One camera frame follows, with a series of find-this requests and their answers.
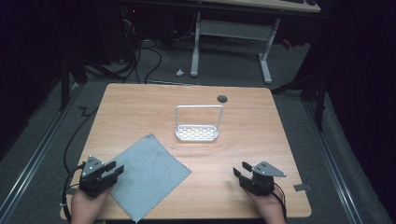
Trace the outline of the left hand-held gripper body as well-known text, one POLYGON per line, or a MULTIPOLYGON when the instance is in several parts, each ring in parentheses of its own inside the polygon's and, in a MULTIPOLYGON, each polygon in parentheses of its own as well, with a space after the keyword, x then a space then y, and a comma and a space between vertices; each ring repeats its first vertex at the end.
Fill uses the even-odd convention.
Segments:
POLYGON ((109 189, 117 180, 105 180, 101 179, 105 173, 105 166, 107 163, 96 159, 90 155, 85 163, 79 179, 79 189, 84 191, 89 197, 96 198, 106 189, 109 189))

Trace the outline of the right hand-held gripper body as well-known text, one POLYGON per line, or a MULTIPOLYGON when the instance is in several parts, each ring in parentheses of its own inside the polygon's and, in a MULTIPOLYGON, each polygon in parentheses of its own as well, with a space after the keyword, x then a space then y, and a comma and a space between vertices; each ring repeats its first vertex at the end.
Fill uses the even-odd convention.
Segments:
POLYGON ((239 180, 239 185, 256 196, 268 196, 275 189, 274 178, 287 176, 267 161, 261 161, 253 167, 252 177, 249 177, 251 181, 239 180))

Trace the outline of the grey cloth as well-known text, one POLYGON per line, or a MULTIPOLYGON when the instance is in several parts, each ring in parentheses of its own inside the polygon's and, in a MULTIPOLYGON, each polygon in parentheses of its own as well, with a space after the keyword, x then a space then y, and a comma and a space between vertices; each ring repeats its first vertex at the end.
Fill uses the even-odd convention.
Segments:
POLYGON ((191 173, 160 141, 148 134, 112 159, 124 166, 111 194, 139 222, 191 173))

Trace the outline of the white towel rack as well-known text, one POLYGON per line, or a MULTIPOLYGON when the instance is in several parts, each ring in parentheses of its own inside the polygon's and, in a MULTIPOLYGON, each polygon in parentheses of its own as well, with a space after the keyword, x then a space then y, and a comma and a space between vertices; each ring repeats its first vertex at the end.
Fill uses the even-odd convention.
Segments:
POLYGON ((222 105, 177 105, 175 135, 181 142, 213 142, 222 115, 222 105))

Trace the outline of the person's right hand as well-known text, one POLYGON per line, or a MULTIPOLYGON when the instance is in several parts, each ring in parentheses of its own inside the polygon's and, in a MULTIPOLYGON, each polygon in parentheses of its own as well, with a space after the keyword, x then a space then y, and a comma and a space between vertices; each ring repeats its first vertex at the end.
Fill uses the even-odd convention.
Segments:
POLYGON ((256 196, 245 189, 247 196, 254 202, 265 224, 287 224, 283 213, 283 193, 278 186, 268 196, 256 196))

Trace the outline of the person's left hand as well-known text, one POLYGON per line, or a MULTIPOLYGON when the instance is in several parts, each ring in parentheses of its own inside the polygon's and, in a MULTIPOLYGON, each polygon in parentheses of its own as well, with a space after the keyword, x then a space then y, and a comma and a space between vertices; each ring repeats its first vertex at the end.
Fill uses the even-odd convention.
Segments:
POLYGON ((71 224, 93 224, 100 215, 112 187, 106 189, 96 198, 89 197, 78 189, 71 200, 71 224))

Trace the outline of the black stand leg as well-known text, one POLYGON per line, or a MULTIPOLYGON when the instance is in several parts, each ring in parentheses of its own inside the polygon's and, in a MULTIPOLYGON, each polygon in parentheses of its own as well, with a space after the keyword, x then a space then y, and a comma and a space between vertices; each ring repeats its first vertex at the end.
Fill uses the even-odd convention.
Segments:
POLYGON ((300 99, 304 102, 316 100, 314 121, 317 128, 322 132, 322 117, 325 109, 326 78, 320 75, 308 75, 295 78, 283 86, 271 90, 272 94, 280 94, 286 90, 301 90, 300 99))
POLYGON ((69 50, 64 55, 62 60, 62 75, 61 75, 61 106, 60 110, 66 109, 69 104, 71 96, 70 77, 72 77, 77 84, 85 84, 88 77, 85 72, 83 62, 75 50, 69 50))

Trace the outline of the white-legged desk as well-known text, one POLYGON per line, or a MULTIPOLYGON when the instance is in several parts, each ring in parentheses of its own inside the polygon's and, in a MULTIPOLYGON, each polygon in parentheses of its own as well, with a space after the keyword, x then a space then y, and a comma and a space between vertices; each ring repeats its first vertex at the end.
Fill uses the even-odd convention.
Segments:
MULTIPOLYGON (((224 6, 224 7, 249 7, 252 9, 267 9, 270 12, 289 13, 319 13, 320 6, 311 0, 195 0, 198 7, 224 6)), ((276 16, 271 25, 259 25, 241 21, 225 21, 202 19, 201 13, 196 13, 194 49, 191 57, 191 76, 197 77, 199 72, 200 37, 202 35, 231 37, 264 41, 266 46, 258 54, 262 76, 266 84, 272 83, 271 74, 267 64, 267 57, 276 37, 280 24, 280 17, 276 16)))

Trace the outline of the metal floor rail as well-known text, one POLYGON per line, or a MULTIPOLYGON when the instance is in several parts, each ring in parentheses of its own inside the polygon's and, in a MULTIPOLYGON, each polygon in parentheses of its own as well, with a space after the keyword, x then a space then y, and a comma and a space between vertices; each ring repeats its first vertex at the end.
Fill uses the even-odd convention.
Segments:
POLYGON ((68 107, 82 88, 82 84, 72 84, 70 100, 65 109, 60 109, 62 91, 61 85, 57 84, 28 119, 21 135, 0 161, 0 222, 6 221, 12 214, 50 148, 50 142, 58 131, 68 107))
POLYGON ((332 154, 330 145, 328 144, 328 141, 325 137, 325 134, 323 133, 323 131, 321 131, 318 128, 318 125, 316 124, 315 112, 314 112, 313 106, 307 102, 302 102, 302 105, 304 107, 305 113, 309 117, 310 123, 313 126, 313 129, 314 129, 316 136, 318 138, 320 148, 321 148, 329 175, 332 179, 332 182, 333 182, 333 185, 337 192, 338 198, 339 198, 341 204, 343 205, 343 208, 345 210, 345 213, 346 213, 349 223, 350 224, 363 224, 361 215, 360 215, 360 213, 356 207, 356 204, 352 198, 349 187, 347 186, 347 183, 346 183, 345 179, 343 178, 341 171, 334 159, 334 156, 332 154))

